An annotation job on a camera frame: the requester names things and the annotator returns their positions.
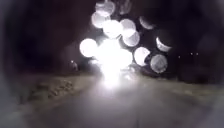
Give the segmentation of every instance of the night sky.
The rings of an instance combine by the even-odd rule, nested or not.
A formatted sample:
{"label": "night sky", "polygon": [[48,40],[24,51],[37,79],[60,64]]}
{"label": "night sky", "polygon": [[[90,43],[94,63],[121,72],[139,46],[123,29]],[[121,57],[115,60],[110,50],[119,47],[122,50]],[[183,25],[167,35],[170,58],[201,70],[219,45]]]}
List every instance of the night sky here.
{"label": "night sky", "polygon": [[[85,65],[87,61],[79,52],[80,41],[102,35],[90,23],[96,2],[15,3],[5,21],[6,58],[19,71],[66,73],[71,60]],[[114,2],[119,7],[124,0]],[[134,20],[141,32],[139,46],[147,47],[153,54],[161,53],[155,45],[157,36],[173,47],[169,53],[161,53],[169,63],[167,72],[161,76],[190,83],[218,82],[222,80],[224,64],[221,5],[209,0],[133,0],[129,14],[120,16],[115,12],[112,18]],[[140,16],[155,25],[155,29],[145,31],[138,22]]]}

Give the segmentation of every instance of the asphalt road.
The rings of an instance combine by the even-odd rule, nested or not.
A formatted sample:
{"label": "asphalt road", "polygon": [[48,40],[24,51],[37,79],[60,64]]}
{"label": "asphalt road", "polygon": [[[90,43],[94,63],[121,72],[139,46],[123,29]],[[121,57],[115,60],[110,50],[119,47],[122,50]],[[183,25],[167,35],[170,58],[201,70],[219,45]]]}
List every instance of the asphalt road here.
{"label": "asphalt road", "polygon": [[222,124],[223,105],[220,96],[211,98],[210,95],[206,99],[211,100],[202,102],[196,97],[173,93],[171,88],[166,88],[185,86],[182,83],[147,78],[128,79],[118,84],[108,84],[99,79],[89,81],[81,79],[78,84],[91,86],[79,95],[64,98],[60,104],[42,111],[34,110],[32,105],[16,106],[2,115],[0,126],[1,128],[222,127],[220,124]]}

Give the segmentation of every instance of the bright light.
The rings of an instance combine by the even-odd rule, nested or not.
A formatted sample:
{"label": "bright light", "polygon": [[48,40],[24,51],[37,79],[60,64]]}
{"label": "bright light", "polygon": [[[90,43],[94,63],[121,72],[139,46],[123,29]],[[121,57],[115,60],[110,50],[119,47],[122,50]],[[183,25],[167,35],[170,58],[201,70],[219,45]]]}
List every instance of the bright light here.
{"label": "bright light", "polygon": [[105,81],[110,86],[117,84],[120,71],[127,68],[133,61],[131,52],[122,49],[118,40],[106,39],[99,46],[96,60],[101,65],[101,72],[104,75]]}
{"label": "bright light", "polygon": [[120,49],[117,52],[117,67],[120,69],[127,68],[133,61],[131,52],[125,49]]}
{"label": "bright light", "polygon": [[110,17],[104,17],[102,15],[100,15],[99,13],[95,12],[93,13],[93,15],[91,16],[91,21],[93,26],[95,26],[96,28],[103,28],[103,24],[107,21],[110,20]]}
{"label": "bright light", "polygon": [[116,20],[107,20],[103,24],[103,32],[109,38],[117,38],[123,32],[123,26]]}
{"label": "bright light", "polygon": [[104,76],[103,84],[107,89],[114,89],[119,85],[119,70],[103,65],[101,66],[101,72]]}
{"label": "bright light", "polygon": [[130,37],[136,32],[136,26],[133,21],[129,19],[123,19],[120,23],[123,26],[122,36]]}
{"label": "bright light", "polygon": [[137,31],[134,32],[134,34],[130,37],[125,37],[123,36],[123,42],[129,46],[129,47],[134,47],[137,46],[139,41],[140,41],[140,35]]}
{"label": "bright light", "polygon": [[95,57],[103,65],[113,65],[119,49],[120,45],[118,40],[106,39],[99,46]]}
{"label": "bright light", "polygon": [[154,28],[154,26],[150,25],[150,24],[145,20],[145,18],[142,17],[142,16],[139,18],[139,22],[140,22],[140,24],[142,25],[142,27],[145,28],[145,29],[147,29],[147,30],[151,30],[151,29]]}
{"label": "bright light", "polygon": [[140,66],[145,66],[145,58],[150,54],[147,48],[139,47],[134,52],[135,62]]}
{"label": "bright light", "polygon": [[83,56],[93,57],[95,56],[97,47],[98,46],[95,40],[87,38],[81,42],[79,49]]}
{"label": "bright light", "polygon": [[95,9],[103,17],[108,17],[112,15],[115,11],[115,4],[111,1],[98,2],[96,3]]}
{"label": "bright light", "polygon": [[154,72],[163,73],[168,67],[168,62],[165,56],[158,54],[152,57],[150,66]]}
{"label": "bright light", "polygon": [[166,46],[165,44],[163,44],[160,41],[159,37],[156,38],[156,44],[157,44],[158,49],[163,51],[163,52],[168,52],[171,49],[171,47]]}
{"label": "bright light", "polygon": [[119,41],[114,39],[104,40],[95,57],[101,65],[115,70],[126,68],[133,61],[131,52],[121,49]]}

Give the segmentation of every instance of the lens flare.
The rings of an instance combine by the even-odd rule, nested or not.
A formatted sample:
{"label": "lens flare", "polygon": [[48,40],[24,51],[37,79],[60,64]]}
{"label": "lens flare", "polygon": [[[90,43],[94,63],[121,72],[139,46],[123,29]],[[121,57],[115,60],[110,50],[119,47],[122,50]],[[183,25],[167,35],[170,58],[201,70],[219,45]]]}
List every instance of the lens flare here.
{"label": "lens flare", "polygon": [[109,38],[117,38],[123,32],[123,26],[116,20],[107,20],[103,24],[103,32]]}
{"label": "lens flare", "polygon": [[154,72],[163,73],[168,67],[168,62],[165,56],[158,54],[152,57],[150,66]]}
{"label": "lens flare", "polygon": [[111,1],[98,2],[95,6],[96,12],[103,17],[108,17],[112,15],[116,9],[116,6]]}
{"label": "lens flare", "polygon": [[91,16],[91,22],[92,22],[93,26],[96,27],[96,28],[103,28],[103,24],[107,20],[110,20],[109,16],[104,17],[97,12],[93,13],[92,16]]}
{"label": "lens flare", "polygon": [[95,40],[87,38],[81,42],[79,49],[83,56],[89,58],[95,56],[97,47]]}
{"label": "lens flare", "polygon": [[150,51],[147,48],[139,47],[134,52],[135,62],[140,66],[145,66],[145,59],[150,54]]}
{"label": "lens flare", "polygon": [[171,49],[171,47],[166,46],[165,44],[163,44],[159,37],[156,38],[156,44],[157,44],[157,48],[162,51],[162,52],[169,52],[169,50]]}
{"label": "lens flare", "polygon": [[133,21],[129,19],[123,19],[120,23],[123,26],[122,36],[130,37],[136,32],[136,26]]}
{"label": "lens flare", "polygon": [[139,17],[139,22],[142,25],[142,27],[147,30],[151,30],[154,28],[154,26],[150,25],[143,16]]}
{"label": "lens flare", "polygon": [[140,35],[137,31],[134,32],[130,37],[123,36],[123,42],[129,47],[135,47],[140,42]]}

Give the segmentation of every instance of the ground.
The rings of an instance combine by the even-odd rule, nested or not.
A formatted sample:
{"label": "ground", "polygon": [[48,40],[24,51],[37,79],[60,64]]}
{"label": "ground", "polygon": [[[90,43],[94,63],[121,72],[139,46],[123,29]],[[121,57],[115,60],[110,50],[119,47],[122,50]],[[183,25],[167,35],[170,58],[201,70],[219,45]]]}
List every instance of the ground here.
{"label": "ground", "polygon": [[[3,118],[2,127],[199,128],[213,116],[217,103],[223,106],[218,102],[223,96],[217,86],[137,75],[114,84],[100,76],[53,77],[39,80],[36,86],[40,85],[49,86],[48,91],[38,87],[44,96],[34,95],[41,91],[32,91],[27,102]],[[52,87],[57,90],[53,98],[48,97]]]}

